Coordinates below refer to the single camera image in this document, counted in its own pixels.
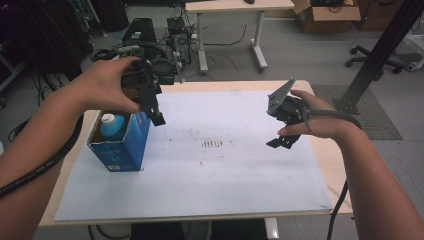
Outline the brown cardboard box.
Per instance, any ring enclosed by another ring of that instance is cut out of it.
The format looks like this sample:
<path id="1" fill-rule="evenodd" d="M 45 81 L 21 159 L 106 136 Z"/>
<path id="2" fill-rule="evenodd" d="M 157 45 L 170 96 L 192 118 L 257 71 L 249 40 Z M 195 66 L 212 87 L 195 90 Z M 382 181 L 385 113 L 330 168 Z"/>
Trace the brown cardboard box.
<path id="1" fill-rule="evenodd" d="M 343 33 L 352 21 L 360 21 L 353 0 L 291 0 L 295 20 L 304 33 Z"/>

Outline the blue cardboard box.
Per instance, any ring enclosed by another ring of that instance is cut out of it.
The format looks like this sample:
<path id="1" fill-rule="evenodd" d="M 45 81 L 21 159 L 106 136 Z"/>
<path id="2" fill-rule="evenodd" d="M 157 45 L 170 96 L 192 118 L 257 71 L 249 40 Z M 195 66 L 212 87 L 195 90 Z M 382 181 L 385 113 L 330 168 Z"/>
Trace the blue cardboard box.
<path id="1" fill-rule="evenodd" d="M 125 118 L 126 133 L 121 141 L 106 141 L 100 133 L 101 117 L 91 131 L 87 145 L 110 172 L 140 171 L 151 121 L 143 112 L 117 114 Z"/>

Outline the white table mat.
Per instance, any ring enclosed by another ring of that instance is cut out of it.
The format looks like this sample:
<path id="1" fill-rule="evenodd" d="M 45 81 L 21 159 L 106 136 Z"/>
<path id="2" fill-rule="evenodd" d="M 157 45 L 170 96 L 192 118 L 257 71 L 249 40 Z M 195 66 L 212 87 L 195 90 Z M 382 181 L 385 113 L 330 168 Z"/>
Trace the white table mat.
<path id="1" fill-rule="evenodd" d="M 306 137 L 271 148 L 281 122 L 265 91 L 163 93 L 142 168 L 111 173 L 88 148 L 70 172 L 58 221 L 236 217 L 331 210 Z"/>

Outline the person's left hand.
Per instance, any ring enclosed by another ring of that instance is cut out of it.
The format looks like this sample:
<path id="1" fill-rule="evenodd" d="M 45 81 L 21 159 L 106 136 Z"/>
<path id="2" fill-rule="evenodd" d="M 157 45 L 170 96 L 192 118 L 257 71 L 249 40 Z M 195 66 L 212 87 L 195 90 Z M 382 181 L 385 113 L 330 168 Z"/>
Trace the person's left hand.
<path id="1" fill-rule="evenodd" d="M 120 110 L 136 113 L 139 104 L 127 97 L 121 88 L 121 77 L 137 57 L 97 61 L 72 80 L 69 87 L 84 110 Z"/>

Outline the grey floor mat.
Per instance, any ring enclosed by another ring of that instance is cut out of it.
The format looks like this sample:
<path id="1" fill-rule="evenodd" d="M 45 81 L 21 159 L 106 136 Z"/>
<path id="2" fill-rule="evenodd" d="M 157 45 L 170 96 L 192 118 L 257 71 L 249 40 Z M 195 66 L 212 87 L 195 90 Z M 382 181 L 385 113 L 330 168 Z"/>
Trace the grey floor mat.
<path id="1" fill-rule="evenodd" d="M 342 98 L 348 86 L 314 84 L 312 89 L 316 96 L 334 105 L 337 100 Z M 371 140 L 402 140 L 401 134 L 371 90 L 364 92 L 359 102 L 348 114 L 360 123 L 362 130 Z"/>

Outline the black computer tower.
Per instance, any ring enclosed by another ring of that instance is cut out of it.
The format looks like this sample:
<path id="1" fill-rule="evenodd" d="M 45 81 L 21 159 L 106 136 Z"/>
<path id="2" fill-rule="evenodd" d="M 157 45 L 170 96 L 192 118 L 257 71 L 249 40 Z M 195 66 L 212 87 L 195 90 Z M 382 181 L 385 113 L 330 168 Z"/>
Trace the black computer tower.
<path id="1" fill-rule="evenodd" d="M 184 67 L 191 64 L 191 36 L 189 28 L 185 25 L 182 17 L 171 17 L 167 19 L 168 32 L 171 48 L 180 53 L 180 61 Z"/>

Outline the black metal post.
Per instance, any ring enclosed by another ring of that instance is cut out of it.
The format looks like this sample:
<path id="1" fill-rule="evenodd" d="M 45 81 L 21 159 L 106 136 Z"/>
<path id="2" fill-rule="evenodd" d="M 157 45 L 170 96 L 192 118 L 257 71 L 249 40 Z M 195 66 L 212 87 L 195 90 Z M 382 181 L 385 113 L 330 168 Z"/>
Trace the black metal post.
<path id="1" fill-rule="evenodd" d="M 348 114 L 353 110 L 423 12 L 424 0 L 404 0 L 342 98 L 335 102 L 339 112 Z"/>

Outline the person's right hand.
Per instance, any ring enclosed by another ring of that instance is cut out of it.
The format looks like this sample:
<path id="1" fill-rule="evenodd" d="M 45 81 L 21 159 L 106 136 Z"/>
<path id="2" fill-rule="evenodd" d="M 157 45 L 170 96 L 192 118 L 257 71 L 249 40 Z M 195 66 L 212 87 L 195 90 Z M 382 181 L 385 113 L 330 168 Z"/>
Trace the person's right hand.
<path id="1" fill-rule="evenodd" d="M 292 90 L 291 94 L 305 101 L 311 110 L 333 110 L 329 103 L 306 91 Z M 277 134 L 280 136 L 313 135 L 320 138 L 330 138 L 336 142 L 359 139 L 365 136 L 365 133 L 355 124 L 330 116 L 312 116 L 308 120 L 308 125 L 300 123 L 286 126 L 281 128 Z"/>

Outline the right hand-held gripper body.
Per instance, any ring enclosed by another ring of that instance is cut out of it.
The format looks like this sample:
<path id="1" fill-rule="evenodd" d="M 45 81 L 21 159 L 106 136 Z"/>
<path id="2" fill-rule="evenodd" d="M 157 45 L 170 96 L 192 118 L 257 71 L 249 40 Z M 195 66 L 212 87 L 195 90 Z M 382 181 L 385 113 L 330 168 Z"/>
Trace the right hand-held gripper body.
<path id="1" fill-rule="evenodd" d="M 302 111 L 306 109 L 306 104 L 300 98 L 289 95 L 295 82 L 296 79 L 291 78 L 268 96 L 267 114 L 287 125 L 294 125 L 304 121 Z"/>

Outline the black case with green label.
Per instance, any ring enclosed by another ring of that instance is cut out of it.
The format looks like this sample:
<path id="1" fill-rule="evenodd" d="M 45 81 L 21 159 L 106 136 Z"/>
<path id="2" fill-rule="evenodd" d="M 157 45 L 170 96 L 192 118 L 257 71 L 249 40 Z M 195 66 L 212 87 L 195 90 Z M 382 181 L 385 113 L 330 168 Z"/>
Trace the black case with green label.
<path id="1" fill-rule="evenodd" d="M 135 18 L 122 38 L 122 43 L 125 45 L 156 42 L 156 34 L 151 18 Z"/>

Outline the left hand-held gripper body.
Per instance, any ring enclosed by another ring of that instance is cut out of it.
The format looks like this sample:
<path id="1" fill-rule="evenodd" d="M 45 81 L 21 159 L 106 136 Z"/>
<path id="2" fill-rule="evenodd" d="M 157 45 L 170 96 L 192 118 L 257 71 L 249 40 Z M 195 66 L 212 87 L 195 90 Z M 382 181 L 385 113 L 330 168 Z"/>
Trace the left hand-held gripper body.
<path id="1" fill-rule="evenodd" d="M 157 108 L 158 83 L 154 80 L 153 67 L 145 57 L 145 49 L 138 45 L 118 48 L 118 56 L 135 56 L 130 69 L 121 78 L 123 93 L 142 108 Z"/>

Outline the blue plastic bottle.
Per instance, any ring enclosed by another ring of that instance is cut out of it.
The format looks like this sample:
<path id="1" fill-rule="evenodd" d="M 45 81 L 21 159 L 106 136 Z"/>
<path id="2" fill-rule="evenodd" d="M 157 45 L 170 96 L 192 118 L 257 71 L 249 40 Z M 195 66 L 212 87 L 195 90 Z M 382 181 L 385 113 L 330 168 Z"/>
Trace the blue plastic bottle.
<path id="1" fill-rule="evenodd" d="M 121 141 L 126 133 L 125 118 L 121 115 L 103 114 L 100 133 L 106 141 Z"/>

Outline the black curtain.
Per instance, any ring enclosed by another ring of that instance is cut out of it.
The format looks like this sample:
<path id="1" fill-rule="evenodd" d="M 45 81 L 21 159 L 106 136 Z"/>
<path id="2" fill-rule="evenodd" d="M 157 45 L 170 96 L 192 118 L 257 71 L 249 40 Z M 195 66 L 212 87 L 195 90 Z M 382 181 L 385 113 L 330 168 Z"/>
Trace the black curtain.
<path id="1" fill-rule="evenodd" d="M 63 74 L 72 81 L 92 51 L 68 0 L 0 0 L 0 29 L 41 76 Z"/>

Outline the white-legged wooden desk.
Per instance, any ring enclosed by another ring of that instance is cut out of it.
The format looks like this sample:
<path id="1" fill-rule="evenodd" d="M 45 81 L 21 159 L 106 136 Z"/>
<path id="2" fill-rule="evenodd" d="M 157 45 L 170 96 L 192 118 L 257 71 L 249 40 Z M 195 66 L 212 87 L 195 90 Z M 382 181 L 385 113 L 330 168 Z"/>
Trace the white-legged wooden desk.
<path id="1" fill-rule="evenodd" d="M 242 15 L 243 12 L 256 13 L 256 32 L 251 40 L 251 47 L 259 65 L 259 72 L 268 68 L 268 64 L 260 47 L 260 38 L 265 18 L 265 12 L 270 10 L 293 10 L 291 0 L 204 0 L 185 4 L 187 12 L 194 13 L 198 28 L 198 58 L 200 73 L 205 75 L 208 69 L 205 43 L 202 30 L 202 16 L 205 14 Z"/>

